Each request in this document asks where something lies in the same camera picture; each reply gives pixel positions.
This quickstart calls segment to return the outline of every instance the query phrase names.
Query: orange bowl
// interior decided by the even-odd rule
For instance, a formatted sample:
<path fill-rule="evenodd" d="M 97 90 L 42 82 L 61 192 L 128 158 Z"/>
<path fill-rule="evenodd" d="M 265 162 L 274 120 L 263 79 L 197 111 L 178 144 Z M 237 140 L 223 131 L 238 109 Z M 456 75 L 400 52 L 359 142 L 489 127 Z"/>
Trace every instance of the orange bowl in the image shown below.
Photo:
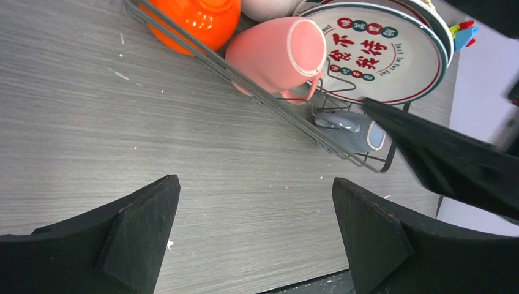
<path fill-rule="evenodd" d="M 217 51 L 229 41 L 238 26 L 241 12 L 241 0 L 150 0 L 150 3 L 213 51 Z M 173 28 L 148 9 L 142 5 L 140 8 L 179 36 Z M 151 24 L 148 26 L 155 36 L 171 49 L 185 55 L 193 55 Z"/>

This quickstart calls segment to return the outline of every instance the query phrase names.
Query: colorful toy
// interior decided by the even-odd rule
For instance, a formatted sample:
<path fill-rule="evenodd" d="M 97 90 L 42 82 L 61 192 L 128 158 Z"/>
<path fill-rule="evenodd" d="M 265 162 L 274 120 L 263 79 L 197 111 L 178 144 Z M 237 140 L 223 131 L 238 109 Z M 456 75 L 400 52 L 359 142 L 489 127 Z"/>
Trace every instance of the colorful toy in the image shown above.
<path fill-rule="evenodd" d="M 479 28 L 474 26 L 474 20 L 464 21 L 450 27 L 450 33 L 454 39 L 454 51 L 474 45 L 476 42 L 474 36 L 478 31 Z"/>

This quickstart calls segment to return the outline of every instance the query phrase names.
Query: gray cup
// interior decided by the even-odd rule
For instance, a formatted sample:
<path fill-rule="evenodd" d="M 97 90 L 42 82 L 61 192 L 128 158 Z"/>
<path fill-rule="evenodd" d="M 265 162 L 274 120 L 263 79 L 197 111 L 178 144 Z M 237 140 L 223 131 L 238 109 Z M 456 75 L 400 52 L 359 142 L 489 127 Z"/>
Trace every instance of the gray cup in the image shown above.
<path fill-rule="evenodd" d="M 360 113 L 343 110 L 321 112 L 315 116 L 315 124 L 352 153 L 378 151 L 386 140 L 386 132 L 369 116 Z"/>

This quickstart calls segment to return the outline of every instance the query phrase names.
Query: white oval plate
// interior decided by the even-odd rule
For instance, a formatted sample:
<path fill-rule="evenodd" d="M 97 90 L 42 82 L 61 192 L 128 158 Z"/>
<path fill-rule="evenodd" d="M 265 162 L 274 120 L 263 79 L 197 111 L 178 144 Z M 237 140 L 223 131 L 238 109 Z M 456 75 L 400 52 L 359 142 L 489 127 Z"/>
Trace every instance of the white oval plate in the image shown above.
<path fill-rule="evenodd" d="M 325 4 L 355 2 L 354 0 L 304 0 L 295 9 L 293 16 Z M 447 50 L 448 63 L 450 65 L 454 55 L 454 41 L 450 29 L 445 21 L 431 7 L 421 0 L 364 0 L 364 3 L 376 4 L 398 10 L 418 19 L 436 33 Z"/>
<path fill-rule="evenodd" d="M 326 4 L 303 14 L 323 30 L 329 61 L 328 95 L 362 103 L 362 97 L 402 104 L 437 87 L 447 53 L 433 31 L 394 9 L 359 2 Z M 348 82 L 356 89 L 351 89 Z"/>

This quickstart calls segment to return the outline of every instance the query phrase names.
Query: metal dish rack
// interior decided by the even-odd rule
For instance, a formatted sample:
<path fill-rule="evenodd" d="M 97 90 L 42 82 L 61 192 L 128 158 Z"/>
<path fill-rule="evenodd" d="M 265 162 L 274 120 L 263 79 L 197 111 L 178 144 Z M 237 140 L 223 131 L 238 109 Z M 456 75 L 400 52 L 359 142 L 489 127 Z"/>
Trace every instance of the metal dish rack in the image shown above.
<path fill-rule="evenodd" d="M 297 129 L 299 132 L 302 132 L 309 139 L 319 144 L 323 149 L 329 150 L 329 152 L 334 153 L 343 160 L 349 160 L 357 167 L 366 167 L 375 173 L 385 173 L 390 168 L 397 148 L 393 142 L 391 142 L 389 150 L 387 151 L 387 156 L 385 158 L 372 156 L 370 153 L 354 154 L 343 148 L 335 140 L 332 140 L 330 137 L 328 137 L 326 134 L 320 131 L 319 127 L 315 126 L 310 122 L 313 120 L 312 115 L 316 111 L 351 111 L 354 108 L 354 105 L 350 102 L 345 102 L 343 100 L 336 99 L 334 97 L 326 95 L 326 92 L 322 91 L 322 79 L 320 81 L 319 87 L 321 90 L 316 91 L 316 94 L 312 97 L 312 99 L 310 99 L 309 103 L 306 103 L 305 105 L 292 105 L 286 101 L 281 101 L 284 99 L 280 97 L 274 97 L 272 94 L 269 94 L 263 88 L 259 87 L 256 83 L 251 81 L 249 78 L 240 73 L 233 66 L 228 64 L 220 55 L 218 55 L 216 52 L 212 51 L 207 46 L 200 43 L 188 32 L 186 32 L 179 25 L 177 25 L 174 21 L 170 20 L 166 15 L 161 13 L 161 11 L 159 11 L 155 6 L 153 6 L 148 0 L 124 1 L 126 11 L 129 14 L 133 15 L 138 20 L 144 23 L 153 25 L 160 32 L 164 33 L 166 36 L 173 39 L 178 44 L 182 45 L 189 52 L 193 53 L 195 58 L 199 60 L 199 62 L 204 64 L 208 69 L 211 69 L 211 71 L 213 71 L 222 79 L 226 80 L 228 83 L 234 82 L 238 86 L 245 89 L 252 95 L 252 99 L 254 99 L 259 104 L 263 105 L 271 112 L 273 112 L 273 114 L 275 114 L 281 120 Z M 156 19 L 149 16 L 146 12 L 142 11 L 139 8 L 140 4 L 146 9 L 148 9 L 148 11 L 153 13 L 160 20 L 162 20 L 164 23 L 166 23 L 173 30 L 175 30 L 180 36 L 185 38 L 185 40 L 180 36 L 176 35 L 175 33 L 171 32 L 166 27 L 164 27 Z M 197 50 L 194 46 L 190 45 L 189 42 L 197 46 L 199 50 Z M 410 106 L 410 103 L 404 104 L 403 110 L 408 111 Z M 376 168 L 372 164 L 368 163 L 369 160 L 380 162 L 383 164 L 383 166 L 381 168 Z"/>

